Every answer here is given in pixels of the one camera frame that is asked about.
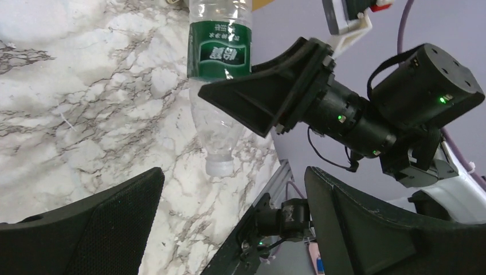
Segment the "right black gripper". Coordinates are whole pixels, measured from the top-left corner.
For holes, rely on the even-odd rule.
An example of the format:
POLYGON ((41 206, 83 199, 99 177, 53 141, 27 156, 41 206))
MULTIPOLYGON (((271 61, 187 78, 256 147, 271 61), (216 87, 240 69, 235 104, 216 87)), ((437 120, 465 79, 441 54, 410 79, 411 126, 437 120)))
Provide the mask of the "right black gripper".
POLYGON ((396 129, 365 98, 337 81, 327 85, 333 67, 323 61, 332 54, 328 44, 300 37, 254 65, 251 75, 205 84, 198 96, 261 137, 278 125, 286 133, 302 121, 367 158, 389 151, 396 129))

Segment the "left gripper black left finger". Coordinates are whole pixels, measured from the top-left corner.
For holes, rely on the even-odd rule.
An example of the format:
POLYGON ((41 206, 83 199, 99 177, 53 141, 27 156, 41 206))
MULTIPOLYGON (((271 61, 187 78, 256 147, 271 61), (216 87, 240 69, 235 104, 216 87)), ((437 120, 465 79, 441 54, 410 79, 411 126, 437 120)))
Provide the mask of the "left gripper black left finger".
POLYGON ((2 274, 137 274, 161 198, 154 167, 115 187, 1 224, 2 274))

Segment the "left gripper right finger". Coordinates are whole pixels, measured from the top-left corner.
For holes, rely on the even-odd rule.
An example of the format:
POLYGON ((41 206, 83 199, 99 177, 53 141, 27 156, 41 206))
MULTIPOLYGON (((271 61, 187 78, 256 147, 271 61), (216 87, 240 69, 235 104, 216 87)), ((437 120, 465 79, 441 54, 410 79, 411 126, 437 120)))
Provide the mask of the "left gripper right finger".
POLYGON ((326 274, 484 274, 485 226, 412 213, 317 167, 305 189, 326 274))

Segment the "dark green label bottle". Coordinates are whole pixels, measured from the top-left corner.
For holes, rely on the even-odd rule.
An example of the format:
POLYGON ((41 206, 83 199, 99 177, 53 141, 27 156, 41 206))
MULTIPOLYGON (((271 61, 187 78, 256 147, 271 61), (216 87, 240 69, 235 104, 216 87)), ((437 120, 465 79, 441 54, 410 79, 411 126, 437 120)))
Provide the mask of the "dark green label bottle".
POLYGON ((232 151, 243 126, 200 97, 219 99, 229 91, 226 80, 251 72, 252 1, 189 1, 187 76, 193 122, 206 150, 209 176, 233 173, 232 151))

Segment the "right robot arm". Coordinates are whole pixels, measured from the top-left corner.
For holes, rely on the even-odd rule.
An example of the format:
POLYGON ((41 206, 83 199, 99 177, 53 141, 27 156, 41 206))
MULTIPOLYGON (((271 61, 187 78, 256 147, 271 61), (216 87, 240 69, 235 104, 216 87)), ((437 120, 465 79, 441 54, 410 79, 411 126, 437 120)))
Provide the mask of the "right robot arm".
POLYGON ((485 187, 460 163, 442 128, 485 100, 472 72, 450 54, 422 44, 374 71, 394 71, 362 97, 335 79, 328 44, 299 38, 250 76, 201 87, 198 96, 259 136, 305 123, 349 151, 349 171, 379 158, 382 172, 417 188, 454 221, 485 222, 485 187))

